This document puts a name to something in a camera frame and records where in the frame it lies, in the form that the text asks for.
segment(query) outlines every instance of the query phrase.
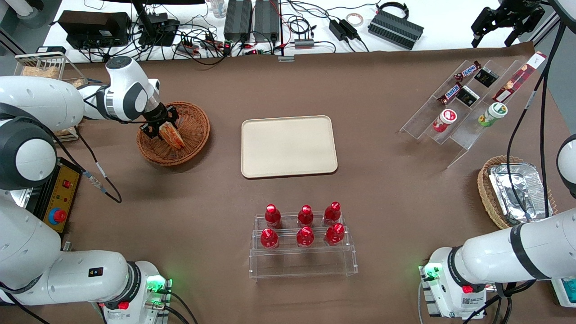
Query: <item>woven basket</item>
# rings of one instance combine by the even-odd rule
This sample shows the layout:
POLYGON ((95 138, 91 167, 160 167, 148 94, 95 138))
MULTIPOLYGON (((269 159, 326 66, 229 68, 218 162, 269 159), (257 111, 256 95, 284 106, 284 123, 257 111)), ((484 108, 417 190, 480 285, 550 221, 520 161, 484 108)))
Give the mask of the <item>woven basket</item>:
POLYGON ((146 160, 158 165, 171 166, 190 160, 202 150, 210 134, 210 122, 206 113, 191 103, 175 101, 166 106, 174 106, 178 111, 179 118, 176 121, 176 127, 184 140, 185 147, 179 150, 174 149, 158 137, 148 137, 140 129, 138 129, 136 142, 140 153, 146 160))
MULTIPOLYGON (((521 162, 524 161, 517 157, 510 156, 510 163, 521 163, 521 162)), ((482 167, 482 169, 480 169, 480 172, 478 173, 478 192, 480 193, 482 204, 484 204, 484 208, 486 209, 486 212, 488 213, 492 221, 496 223, 496 225, 499 228, 508 228, 512 227, 512 224, 510 224, 502 214, 500 204, 498 203, 496 194, 492 189, 492 183, 490 182, 490 178, 488 177, 488 169, 493 165, 502 163, 506 163, 505 155, 495 156, 489 159, 484 164, 484 166, 482 167)), ((556 214, 558 210, 556 208, 556 202, 554 201, 554 198, 552 197, 552 194, 550 192, 550 188, 548 189, 548 200, 550 201, 552 214, 556 214)))

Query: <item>clear acrylic stand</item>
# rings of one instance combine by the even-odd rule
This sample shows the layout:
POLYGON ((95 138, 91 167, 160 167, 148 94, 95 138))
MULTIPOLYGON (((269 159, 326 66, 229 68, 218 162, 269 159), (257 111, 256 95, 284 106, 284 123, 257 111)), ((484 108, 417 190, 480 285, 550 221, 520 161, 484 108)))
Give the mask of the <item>clear acrylic stand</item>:
POLYGON ((282 228, 275 229, 278 234, 279 247, 269 250, 260 244, 260 235, 265 229, 266 220, 263 214, 255 217, 255 229, 252 231, 252 243, 250 247, 250 278, 278 277, 308 277, 326 274, 345 274, 351 276, 358 273, 356 263, 356 249, 352 234, 344 216, 340 217, 340 223, 344 225, 344 239, 335 246, 324 243, 324 234, 328 229, 322 225, 323 211, 314 213, 312 231, 314 243, 310 247, 298 247, 296 234, 300 230, 298 226, 298 213, 283 214, 282 228))
POLYGON ((446 81, 432 94, 432 96, 430 96, 428 101, 424 103, 424 105, 422 105, 412 118, 410 118, 410 120, 408 120, 408 122, 406 122, 406 124, 404 124, 400 129, 400 132, 405 131, 417 140, 419 140, 422 135, 426 134, 440 145, 444 144, 449 138, 460 145, 462 150, 460 150, 458 155, 448 165, 448 168, 464 156, 478 138, 480 138, 480 136, 482 136, 486 131, 488 127, 481 126, 478 123, 478 117, 486 111, 486 108, 495 102, 492 97, 502 86, 505 85, 505 83, 508 82, 508 80, 510 80, 512 75, 522 67, 523 63, 516 60, 507 69, 505 69, 492 60, 488 61, 483 66, 499 76, 499 78, 489 88, 474 79, 474 76, 477 73, 476 71, 472 73, 471 76, 468 76, 463 82, 460 82, 461 85, 467 86, 480 97, 480 99, 475 101, 470 107, 465 105, 458 98, 451 99, 447 105, 439 103, 437 99, 456 84, 454 75, 462 72, 471 65, 472 62, 464 61, 464 63, 462 63, 462 65, 460 65, 460 67, 456 69, 448 79, 446 79, 446 81), (432 124, 442 110, 446 108, 454 110, 458 118, 454 124, 450 125, 445 131, 439 133, 432 128, 432 124))

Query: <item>aluminum foil container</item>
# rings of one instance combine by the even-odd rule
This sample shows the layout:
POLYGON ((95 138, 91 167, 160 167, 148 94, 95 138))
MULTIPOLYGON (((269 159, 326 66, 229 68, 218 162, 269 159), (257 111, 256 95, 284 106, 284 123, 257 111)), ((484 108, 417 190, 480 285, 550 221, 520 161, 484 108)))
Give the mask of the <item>aluminum foil container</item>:
MULTIPOLYGON (((544 186, 536 167, 529 163, 511 163, 510 173, 520 202, 514 196, 510 185, 506 163, 497 164, 488 169, 492 189, 496 193, 502 214, 513 225, 543 220, 546 215, 544 199, 548 197, 544 195, 544 186)), ((550 204, 548 204, 548 210, 551 215, 550 204)))

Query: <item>red container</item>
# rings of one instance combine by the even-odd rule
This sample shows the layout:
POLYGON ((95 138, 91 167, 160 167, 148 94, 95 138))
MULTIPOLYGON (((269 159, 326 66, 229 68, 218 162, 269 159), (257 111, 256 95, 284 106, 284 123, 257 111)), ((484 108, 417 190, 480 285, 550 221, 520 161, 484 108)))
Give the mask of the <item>red container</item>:
POLYGON ((260 243, 264 248, 277 248, 280 245, 278 234, 273 229, 265 228, 260 236, 260 243))
POLYGON ((312 213, 312 208, 308 205, 302 206, 302 210, 298 213, 298 225, 300 227, 312 226, 313 220, 314 214, 312 213))
POLYGON ((324 235, 324 241, 328 245, 332 245, 332 246, 338 244, 338 242, 340 242, 343 239, 344 239, 344 225, 342 225, 340 223, 336 223, 336 224, 328 227, 328 230, 326 231, 326 234, 324 235))
POLYGON ((314 233, 308 226, 301 228, 296 234, 296 242, 299 247, 309 247, 314 242, 314 233))
POLYGON ((266 225, 270 228, 280 229, 282 228, 282 219, 280 216, 280 210, 276 208, 273 204, 269 204, 266 207, 266 212, 264 214, 266 219, 266 225))
POLYGON ((335 201, 331 203, 330 206, 328 206, 328 208, 326 208, 326 211, 324 211, 324 217, 322 217, 322 223, 326 226, 334 225, 338 223, 341 214, 342 213, 340 211, 340 203, 338 201, 335 201))

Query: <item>brown table surface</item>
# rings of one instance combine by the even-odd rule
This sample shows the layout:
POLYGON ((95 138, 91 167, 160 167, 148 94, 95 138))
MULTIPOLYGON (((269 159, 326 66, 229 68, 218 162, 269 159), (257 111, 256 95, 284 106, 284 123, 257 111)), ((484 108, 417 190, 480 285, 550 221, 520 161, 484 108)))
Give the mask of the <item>brown table surface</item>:
MULTIPOLYGON (((493 59, 508 66, 526 60, 531 44, 511 48, 374 52, 225 59, 211 69, 193 61, 141 63, 161 81, 161 99, 202 107, 210 140, 192 161, 173 168, 144 161, 135 125, 88 121, 82 133, 122 193, 118 205, 88 181, 71 213, 76 250, 111 250, 154 263, 174 279, 174 291, 208 323, 417 323, 417 266, 439 247, 496 231, 476 184, 479 168, 505 154, 510 133, 531 93, 532 76, 497 122, 453 167, 459 151, 417 143, 400 127, 463 60, 493 59), (331 175, 245 179, 240 173, 240 126, 246 119, 328 115, 338 170, 331 175), (342 203, 354 236, 359 273, 351 276, 248 277, 253 217, 269 203, 283 212, 303 204, 342 203)), ((102 64, 81 65, 107 81, 102 64)), ((572 207, 555 167, 569 132, 549 98, 546 152, 548 184, 559 211, 572 207)), ((518 132, 513 155, 539 165, 540 96, 518 132)), ((98 176, 80 142, 66 144, 98 176)), ((51 323, 101 323, 88 303, 31 307, 51 323)), ((429 318, 425 323, 460 323, 429 318)), ((493 311, 483 321, 492 319, 493 311)), ((549 284, 514 296, 510 323, 574 323, 576 310, 556 306, 549 284)), ((15 307, 0 308, 0 322, 35 323, 15 307)), ((178 323, 172 318, 171 323, 178 323)))

